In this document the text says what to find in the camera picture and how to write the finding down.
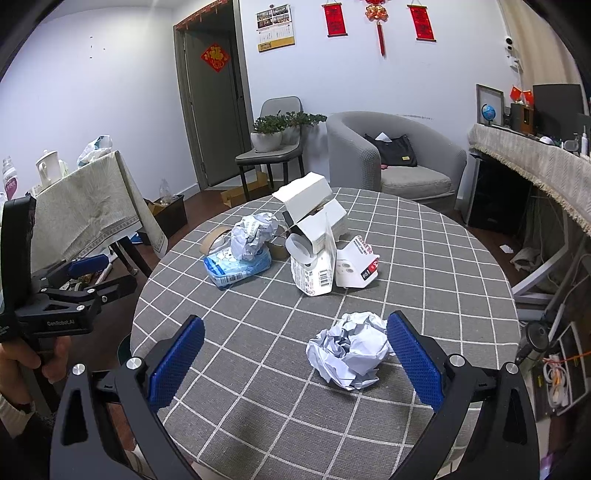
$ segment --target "black cabinet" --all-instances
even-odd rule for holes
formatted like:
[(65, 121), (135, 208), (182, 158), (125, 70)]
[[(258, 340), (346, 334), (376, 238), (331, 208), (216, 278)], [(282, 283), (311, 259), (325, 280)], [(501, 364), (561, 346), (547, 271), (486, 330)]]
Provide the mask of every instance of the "black cabinet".
[(476, 158), (468, 226), (516, 235), (525, 215), (531, 183), (501, 162)]

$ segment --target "open cardboard box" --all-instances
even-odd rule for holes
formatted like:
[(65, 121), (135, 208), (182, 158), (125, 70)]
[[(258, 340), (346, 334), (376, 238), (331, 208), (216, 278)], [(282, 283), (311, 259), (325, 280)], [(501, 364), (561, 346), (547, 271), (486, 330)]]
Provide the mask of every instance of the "open cardboard box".
[[(267, 185), (267, 174), (261, 171), (257, 171), (256, 180), (246, 184), (246, 186), (248, 187), (248, 193), (250, 194), (251, 200), (256, 200), (271, 194), (269, 185)], [(242, 187), (235, 187), (222, 192), (222, 202), (230, 208), (246, 203), (244, 189)]]

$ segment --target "chair leg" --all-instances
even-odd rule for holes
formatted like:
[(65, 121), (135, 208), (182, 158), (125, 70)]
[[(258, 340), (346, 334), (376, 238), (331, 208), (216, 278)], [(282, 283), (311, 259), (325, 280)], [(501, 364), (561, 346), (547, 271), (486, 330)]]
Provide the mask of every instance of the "chair leg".
[(131, 261), (138, 266), (146, 278), (149, 278), (152, 274), (152, 269), (145, 262), (144, 257), (142, 257), (142, 255), (138, 252), (135, 245), (131, 243), (131, 240), (125, 236), (121, 240), (118, 240), (117, 243), (119, 246), (121, 246), (121, 248), (123, 248)]
[(119, 258), (119, 260), (121, 260), (121, 263), (123, 263), (124, 267), (127, 269), (127, 272), (131, 273), (133, 276), (136, 276), (138, 274), (138, 269), (131, 266), (131, 264), (127, 260), (127, 257), (123, 254), (123, 252), (119, 248), (119, 245), (117, 244), (117, 242), (115, 242), (114, 244), (111, 244), (110, 247), (113, 249), (113, 252), (115, 252), (115, 255), (117, 255), (117, 258)]
[(242, 165), (238, 165), (238, 169), (240, 169), (240, 178), (242, 179), (242, 188), (244, 189), (244, 198), (247, 202), (251, 201), (251, 196), (248, 193), (248, 185), (246, 184), (246, 175), (244, 175), (244, 167)]
[(287, 185), (290, 182), (290, 173), (287, 168), (287, 162), (283, 164), (283, 185)]
[(273, 183), (273, 171), (271, 170), (271, 164), (267, 164), (267, 174), (269, 175), (269, 183), (271, 184), (271, 191), (275, 191), (275, 184)]
[(301, 155), (298, 157), (298, 161), (300, 162), (300, 176), (305, 177), (306, 172), (304, 171), (304, 159), (301, 157)]

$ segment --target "white mug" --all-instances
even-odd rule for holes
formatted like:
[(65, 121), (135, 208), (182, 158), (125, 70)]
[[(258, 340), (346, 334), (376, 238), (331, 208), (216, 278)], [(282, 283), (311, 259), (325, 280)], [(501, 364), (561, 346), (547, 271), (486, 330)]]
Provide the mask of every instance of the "white mug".
[(41, 177), (41, 185), (44, 189), (61, 180), (60, 163), (57, 158), (57, 151), (45, 153), (37, 160), (37, 171)]

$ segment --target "red tassel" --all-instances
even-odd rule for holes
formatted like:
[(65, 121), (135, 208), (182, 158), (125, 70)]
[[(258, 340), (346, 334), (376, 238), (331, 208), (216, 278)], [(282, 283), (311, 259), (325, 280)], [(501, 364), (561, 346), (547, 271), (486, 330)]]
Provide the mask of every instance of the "red tassel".
[(382, 31), (382, 24), (378, 22), (378, 37), (379, 49), (382, 52), (382, 57), (386, 56), (386, 45), (384, 44), (384, 32)]

